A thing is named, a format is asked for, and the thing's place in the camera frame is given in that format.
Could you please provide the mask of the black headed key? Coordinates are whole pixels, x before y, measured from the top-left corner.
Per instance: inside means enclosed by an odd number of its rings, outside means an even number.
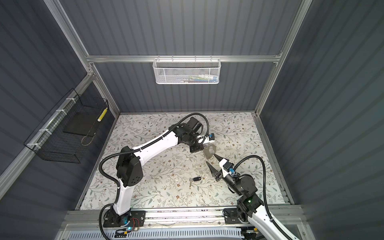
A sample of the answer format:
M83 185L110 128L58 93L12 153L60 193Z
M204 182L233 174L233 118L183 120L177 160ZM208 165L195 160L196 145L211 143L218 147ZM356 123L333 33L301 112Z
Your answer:
M189 187L191 188L193 183L195 183L195 182L199 182L199 181L201 181L201 180L202 180L201 177L189 178L189 181L190 181L190 185L189 185Z

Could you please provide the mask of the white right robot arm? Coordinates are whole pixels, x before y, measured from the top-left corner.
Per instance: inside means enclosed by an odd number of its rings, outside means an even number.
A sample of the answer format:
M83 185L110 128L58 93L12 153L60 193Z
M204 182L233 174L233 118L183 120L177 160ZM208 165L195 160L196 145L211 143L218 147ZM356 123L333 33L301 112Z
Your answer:
M215 169L209 162L206 162L212 176L218 182L224 180L229 189L240 196L237 200L237 216L242 223L252 224L267 240L297 240L287 227L285 227L270 212L266 194L266 165L264 160L257 155L250 155L237 164L214 154L219 161L220 170ZM263 168L263 198L257 195L257 187L251 175L240 175L237 168L241 163L249 159L258 159Z

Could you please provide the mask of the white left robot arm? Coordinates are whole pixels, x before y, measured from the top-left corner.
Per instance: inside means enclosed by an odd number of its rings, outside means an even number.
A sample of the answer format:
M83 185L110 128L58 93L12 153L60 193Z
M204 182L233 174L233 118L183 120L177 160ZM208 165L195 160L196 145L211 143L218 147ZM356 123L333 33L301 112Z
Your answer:
M201 133L204 126L194 116L200 116L208 122L202 114L190 114L155 139L132 149L121 150L118 155L117 177L114 179L118 192L111 207L112 213L121 217L130 212L134 187L143 179L143 166L149 160L179 144L188 146L191 153L196 153L215 141L215 134L210 133L209 127L205 133Z

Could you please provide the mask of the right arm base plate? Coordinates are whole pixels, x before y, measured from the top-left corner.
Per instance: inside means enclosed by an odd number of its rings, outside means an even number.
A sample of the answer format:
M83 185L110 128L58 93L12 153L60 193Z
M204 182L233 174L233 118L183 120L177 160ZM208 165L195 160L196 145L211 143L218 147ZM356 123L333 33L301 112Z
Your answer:
M244 222L239 219L236 208L224 208L222 213L223 213L226 225L248 224L248 222Z

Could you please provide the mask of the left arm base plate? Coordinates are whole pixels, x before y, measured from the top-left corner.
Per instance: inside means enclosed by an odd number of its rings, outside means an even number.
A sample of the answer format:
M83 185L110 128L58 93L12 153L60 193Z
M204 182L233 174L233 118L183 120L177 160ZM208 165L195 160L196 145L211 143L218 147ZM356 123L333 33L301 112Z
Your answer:
M109 209L102 216L102 224L104 228L117 227L143 227L146 219L146 211L128 211L119 216L113 209Z

